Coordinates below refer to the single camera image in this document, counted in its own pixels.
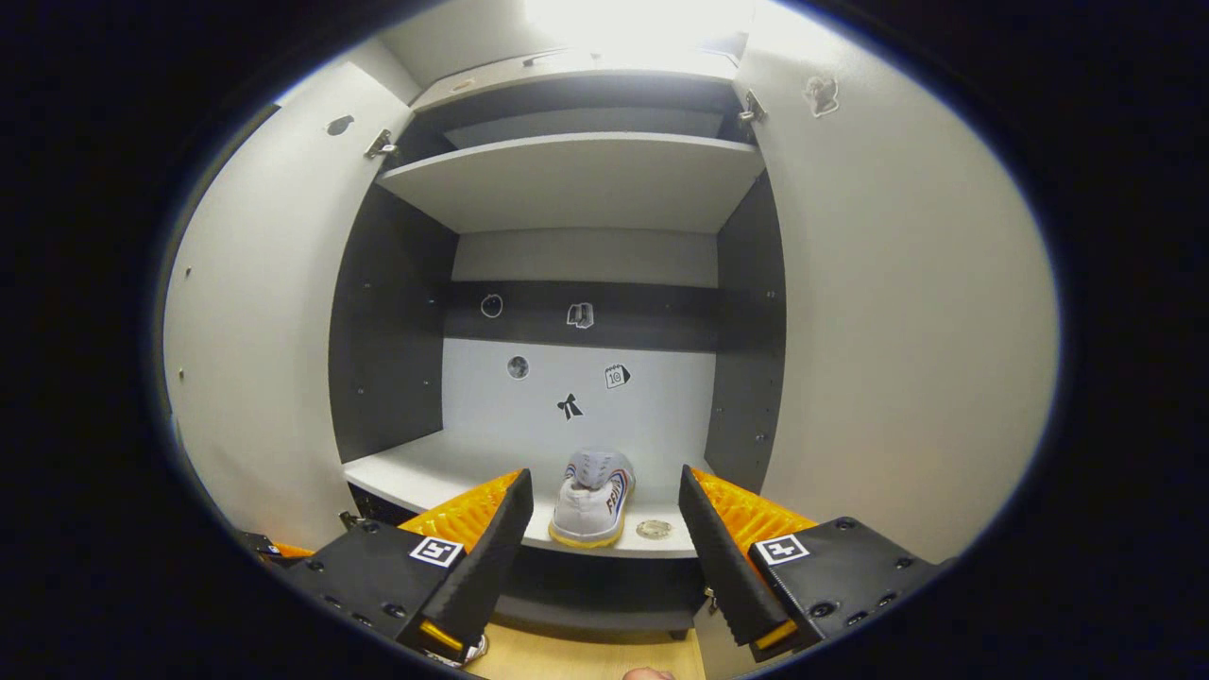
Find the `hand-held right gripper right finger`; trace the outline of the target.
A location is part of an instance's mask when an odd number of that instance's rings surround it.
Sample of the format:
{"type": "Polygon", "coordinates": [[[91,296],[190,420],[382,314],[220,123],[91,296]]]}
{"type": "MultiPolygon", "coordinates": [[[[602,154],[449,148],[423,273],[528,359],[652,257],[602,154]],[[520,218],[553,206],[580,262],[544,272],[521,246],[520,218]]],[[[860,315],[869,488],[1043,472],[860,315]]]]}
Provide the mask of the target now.
{"type": "Polygon", "coordinates": [[[945,572],[860,519],[812,521],[694,467],[678,507],[708,598],[757,662],[846,636],[945,572]]]}

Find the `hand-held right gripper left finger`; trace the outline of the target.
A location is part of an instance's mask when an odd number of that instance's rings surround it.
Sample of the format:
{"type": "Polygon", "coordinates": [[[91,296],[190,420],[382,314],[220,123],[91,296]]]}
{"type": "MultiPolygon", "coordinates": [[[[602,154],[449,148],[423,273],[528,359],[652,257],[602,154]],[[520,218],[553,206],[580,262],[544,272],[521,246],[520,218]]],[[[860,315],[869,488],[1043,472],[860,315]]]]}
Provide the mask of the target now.
{"type": "Polygon", "coordinates": [[[401,524],[351,519],[280,577],[375,636],[463,662],[496,611],[532,514],[530,469],[513,469],[401,524]]]}

